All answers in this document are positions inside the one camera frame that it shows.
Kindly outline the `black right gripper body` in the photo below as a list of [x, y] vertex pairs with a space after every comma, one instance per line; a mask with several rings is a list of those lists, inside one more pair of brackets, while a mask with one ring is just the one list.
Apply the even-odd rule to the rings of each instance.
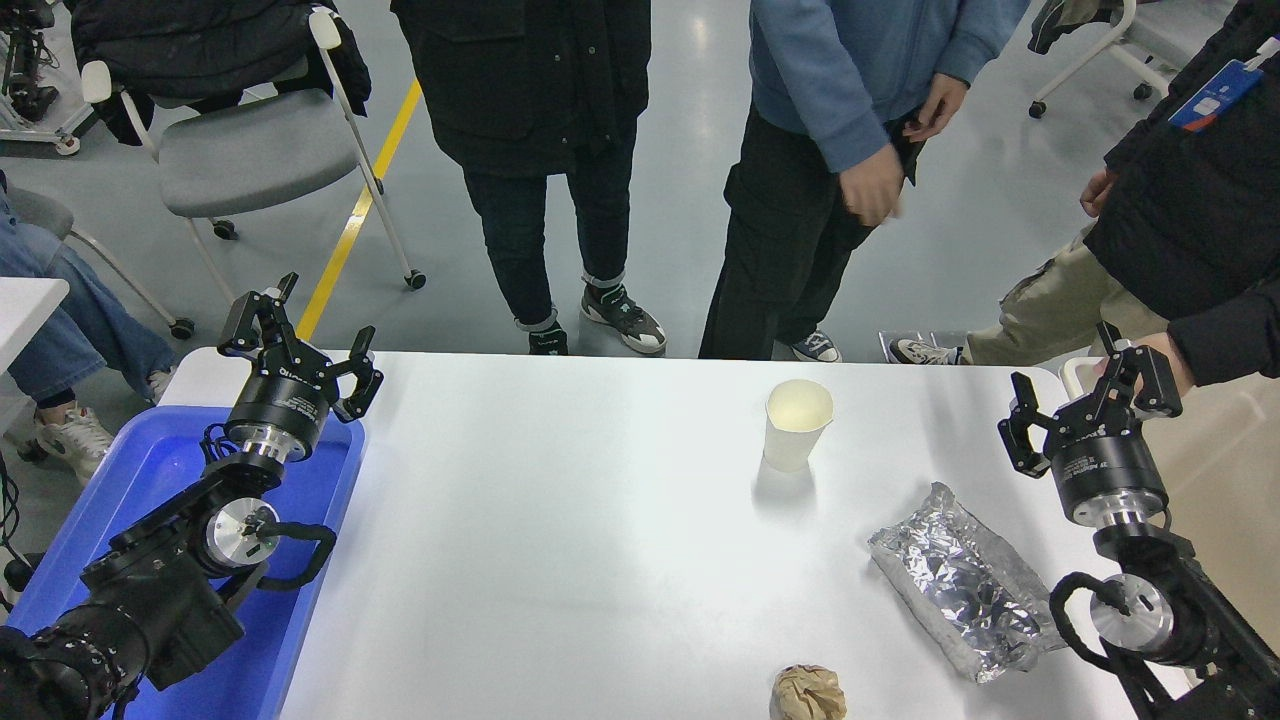
[[1169, 493], [1132, 407], [1078, 398], [1051, 419], [1043, 455], [1065, 518], [1132, 512], [1148, 519], [1166, 510]]

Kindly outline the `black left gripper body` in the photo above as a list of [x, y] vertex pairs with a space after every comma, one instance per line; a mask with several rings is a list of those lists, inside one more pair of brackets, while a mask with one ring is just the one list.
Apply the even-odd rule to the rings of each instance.
[[337, 401], [330, 365], [329, 356], [311, 345], [293, 352], [284, 345], [259, 350], [230, 413], [230, 439], [247, 445], [265, 430], [279, 430], [296, 448], [312, 448]]

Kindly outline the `person's left hand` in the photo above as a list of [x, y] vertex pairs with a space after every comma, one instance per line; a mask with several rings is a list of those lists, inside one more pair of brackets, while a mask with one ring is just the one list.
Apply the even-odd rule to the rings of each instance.
[[945, 73], [934, 73], [931, 91], [916, 117], [908, 120], [902, 137], [920, 143], [942, 133], [964, 104], [970, 85]]
[[1174, 383], [1180, 396], [1185, 396], [1193, 387], [1197, 386], [1190, 365], [1167, 332], [1162, 331], [1142, 336], [1140, 338], [1134, 340], [1134, 343], [1138, 346], [1148, 346], [1152, 350], [1161, 352], [1169, 360]]

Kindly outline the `person's right hand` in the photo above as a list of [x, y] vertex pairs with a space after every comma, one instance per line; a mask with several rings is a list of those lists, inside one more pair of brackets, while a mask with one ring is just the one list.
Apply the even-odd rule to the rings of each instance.
[[905, 172], [892, 145], [838, 173], [846, 210], [865, 227], [878, 227], [900, 214]]
[[1117, 181], [1117, 173], [1105, 168], [1096, 172], [1087, 182], [1078, 202], [1088, 218], [1096, 219], [1102, 213], [1108, 195]]

